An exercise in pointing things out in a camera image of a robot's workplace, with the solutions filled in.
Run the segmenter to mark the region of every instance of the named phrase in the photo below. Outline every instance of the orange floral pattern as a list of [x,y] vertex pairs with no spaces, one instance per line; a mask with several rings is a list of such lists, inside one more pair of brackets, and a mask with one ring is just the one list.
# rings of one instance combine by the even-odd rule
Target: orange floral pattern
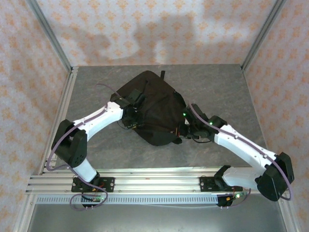
[[309,2],[287,1],[246,72],[269,149],[289,154],[295,204],[309,225]]
[[38,2],[81,66],[242,63],[275,0]]
[[0,1],[0,13],[0,231],[11,232],[67,71],[26,1]]

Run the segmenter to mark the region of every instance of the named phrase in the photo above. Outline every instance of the white cable tray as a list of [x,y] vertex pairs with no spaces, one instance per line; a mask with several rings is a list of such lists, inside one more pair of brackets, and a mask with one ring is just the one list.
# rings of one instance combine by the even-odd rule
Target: white cable tray
[[[73,195],[38,195],[36,204],[69,204]],[[80,196],[73,204],[93,204]],[[216,204],[216,195],[109,195],[104,204]]]

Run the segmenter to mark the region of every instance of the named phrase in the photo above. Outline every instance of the marble surface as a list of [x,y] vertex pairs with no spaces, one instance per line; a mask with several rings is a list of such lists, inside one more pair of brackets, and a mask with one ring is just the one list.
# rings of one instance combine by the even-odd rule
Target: marble surface
[[[196,103],[208,116],[218,115],[238,132],[265,147],[246,81],[238,64],[145,65],[80,67],[72,92],[67,119],[77,120],[102,107],[112,91],[145,70],[160,75],[182,94],[186,103]],[[183,140],[180,145],[152,146],[133,130],[117,123],[107,126],[88,142],[87,158],[96,169],[165,168],[196,166],[248,166],[224,147],[214,143],[197,144]]]

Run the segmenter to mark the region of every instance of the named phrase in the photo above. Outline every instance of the wall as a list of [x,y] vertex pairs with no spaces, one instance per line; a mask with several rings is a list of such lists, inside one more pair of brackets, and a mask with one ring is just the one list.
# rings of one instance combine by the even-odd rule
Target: wall
[[275,0],[38,0],[71,65],[242,63]]
[[289,0],[246,72],[269,149],[292,157],[295,204],[309,225],[309,2]]
[[67,71],[24,0],[0,1],[0,231],[13,229]]

